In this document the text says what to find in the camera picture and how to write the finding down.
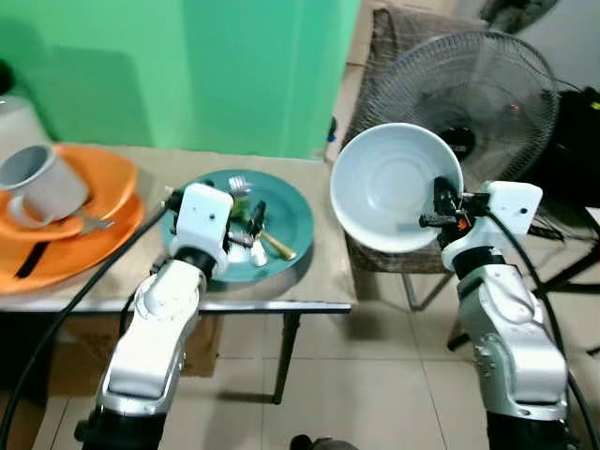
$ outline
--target white bowl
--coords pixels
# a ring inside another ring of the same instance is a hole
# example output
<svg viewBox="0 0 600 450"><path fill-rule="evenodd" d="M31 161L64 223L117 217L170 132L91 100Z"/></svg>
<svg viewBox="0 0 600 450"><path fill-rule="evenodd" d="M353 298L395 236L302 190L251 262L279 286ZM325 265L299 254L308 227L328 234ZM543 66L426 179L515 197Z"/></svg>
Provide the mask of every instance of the white bowl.
<svg viewBox="0 0 600 450"><path fill-rule="evenodd" d="M425 247L440 232L421 228L433 212L433 180L443 176L463 190L460 165L431 131L384 124L363 131L337 158L330 195L337 220L361 244L388 253Z"/></svg>

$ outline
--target dish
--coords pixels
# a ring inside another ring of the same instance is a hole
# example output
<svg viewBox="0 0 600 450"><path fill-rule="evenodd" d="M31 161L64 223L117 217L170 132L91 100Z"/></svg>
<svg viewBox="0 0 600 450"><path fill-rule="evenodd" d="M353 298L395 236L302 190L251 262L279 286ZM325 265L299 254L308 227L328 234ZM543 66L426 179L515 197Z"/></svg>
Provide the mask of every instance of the dish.
<svg viewBox="0 0 600 450"><path fill-rule="evenodd" d="M0 293L23 293L72 277L117 250L143 219L143 202L133 195L113 215L114 225L85 236L51 242L31 275L15 277L34 244L0 237Z"/></svg>
<svg viewBox="0 0 600 450"><path fill-rule="evenodd" d="M341 226L361 244L390 253L414 251L440 232L419 226L419 217L433 212L438 176L462 192L462 170L442 139L417 125L379 125L360 133L339 155L331 203Z"/></svg>
<svg viewBox="0 0 600 450"><path fill-rule="evenodd" d="M264 228L296 252L293 260L285 261L268 242L262 240L268 263L256 267L250 261L249 249L232 244L229 252L229 267L215 280L225 283L259 281L283 272L302 259L312 243L314 233L312 212L304 196L295 187L269 173L246 170L218 171L203 175L197 181L211 180L215 188L229 191L229 179L234 176L243 176L250 184L247 213L249 214L260 200L265 201ZM161 221L166 246L173 239L172 226L173 213L167 213ZM242 221L232 222L232 231L243 231L243 228Z"/></svg>
<svg viewBox="0 0 600 450"><path fill-rule="evenodd" d="M138 170L127 159L99 148L57 145L54 150L87 183L90 198L83 211L95 218L110 218L135 192ZM67 217L49 225L30 229L20 226L8 212L10 196L0 191L0 236L22 241L52 241L79 234L81 217Z"/></svg>

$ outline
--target orange plate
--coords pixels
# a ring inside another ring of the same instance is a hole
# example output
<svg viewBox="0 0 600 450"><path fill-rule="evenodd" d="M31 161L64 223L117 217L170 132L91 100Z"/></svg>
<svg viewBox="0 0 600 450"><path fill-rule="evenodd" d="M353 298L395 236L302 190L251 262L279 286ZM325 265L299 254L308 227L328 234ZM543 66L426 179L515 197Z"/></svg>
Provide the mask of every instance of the orange plate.
<svg viewBox="0 0 600 450"><path fill-rule="evenodd" d="M135 192L138 169L131 161L114 153L93 147L57 145L54 147L76 173L87 183L90 199L83 210L96 218L109 218ZM0 191L0 237L20 241L53 241L79 234L80 217L67 217L42 228L25 228L8 212L10 196Z"/></svg>
<svg viewBox="0 0 600 450"><path fill-rule="evenodd" d="M133 195L113 217L107 230L51 242L29 277L16 278L32 243L0 237L0 293L23 293L72 277L117 250L143 219L143 203Z"/></svg>

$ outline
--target tile floor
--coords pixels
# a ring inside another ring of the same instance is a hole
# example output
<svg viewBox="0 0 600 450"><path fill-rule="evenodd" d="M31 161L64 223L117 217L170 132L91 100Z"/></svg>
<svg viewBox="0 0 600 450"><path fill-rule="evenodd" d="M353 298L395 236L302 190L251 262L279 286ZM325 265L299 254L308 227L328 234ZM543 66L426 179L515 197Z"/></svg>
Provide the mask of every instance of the tile floor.
<svg viewBox="0 0 600 450"><path fill-rule="evenodd" d="M527 242L546 276L584 250ZM582 277L597 282L599 271ZM413 278L419 293L438 279ZM356 274L360 303L351 315L303 318L280 406L255 400L272 392L281 319L228 317L215 377L181 382L161 448L287 450L299 433L335 435L365 450L488 448L469 346L457 353L444 346L455 286L425 312L410 313L398 276ZM583 352L600 343L600 298L554 294L552 301L572 369L600 421L600 359ZM34 450L80 448L72 432L90 408L90 398L53 398Z"/></svg>

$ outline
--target black cable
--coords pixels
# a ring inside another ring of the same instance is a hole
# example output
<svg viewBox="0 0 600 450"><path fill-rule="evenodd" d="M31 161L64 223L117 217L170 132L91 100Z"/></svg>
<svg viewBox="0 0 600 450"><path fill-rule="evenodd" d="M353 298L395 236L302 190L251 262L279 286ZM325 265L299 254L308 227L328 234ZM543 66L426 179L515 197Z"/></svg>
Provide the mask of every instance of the black cable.
<svg viewBox="0 0 600 450"><path fill-rule="evenodd" d="M559 351L562 353L562 355L566 357L565 352L564 352L563 335L561 333L561 329L559 327L558 321L556 320L556 314L554 313L554 308L552 307L552 305L550 304L550 301L548 300L548 296L546 293L546 287L544 286L544 283L542 283L542 280L540 279L540 277L537 275L537 271L535 270L535 267L533 266L532 260L529 259L529 256L525 252L525 249L523 248L523 246L519 243L519 241L511 233L511 231L508 230L506 225L504 225L503 222L494 213L492 213L489 209L486 211L486 214L489 218L491 218L494 221L494 223L496 225L498 225L498 228L500 228L502 230L502 232L504 233L506 238L510 241L512 246L517 251L521 260L523 260L523 262L527 266L527 270L529 271L530 275L533 278L533 281L535 282L535 286L537 288L537 296L540 298L540 300L544 304L544 307L546 308L546 313L547 313L548 319L550 320L550 329L552 330L552 334L554 335L554 341L556 342L556 346L559 349ZM596 428L596 426L593 422L592 411L590 410L590 407L589 407L585 397L583 396L581 390L579 389L579 386L575 380L575 377L573 376L573 374L570 371L568 372L568 384L569 384L569 387L571 388L571 391L573 392L573 395L575 396L575 400L577 401L577 404L579 405L581 414L583 415L583 420L585 422L586 429L588 430L590 440L592 441L592 448L593 448L593 450L600 450L600 435L598 434L598 429Z"/></svg>
<svg viewBox="0 0 600 450"><path fill-rule="evenodd" d="M135 291L129 295L127 301L123 305L123 309L121 309L121 313L119 314L119 338L122 338L127 331L126 327L128 322L129 307L133 303L133 300L135 300Z"/></svg>
<svg viewBox="0 0 600 450"><path fill-rule="evenodd" d="M61 327L63 322L67 319L71 311L83 300L85 295L98 283L98 281L106 274L106 272L116 263L150 228L152 228L167 212L167 205L161 206L158 211L151 216L119 249L117 249L109 258L106 260L96 271L96 273L88 279L85 285L75 294L71 301L66 305L56 317L56 320L48 328L44 336L39 340L36 348L34 349L31 358L25 365L25 368L21 374L21 377L17 381L14 390L8 401L7 408L4 416L2 417L2 424L0 425L0 450L7 450L8 432L10 431L10 425L14 418L17 405L19 404L19 397L21 391L31 373L32 369L36 365L39 356L44 351L46 346L52 342L54 335Z"/></svg>

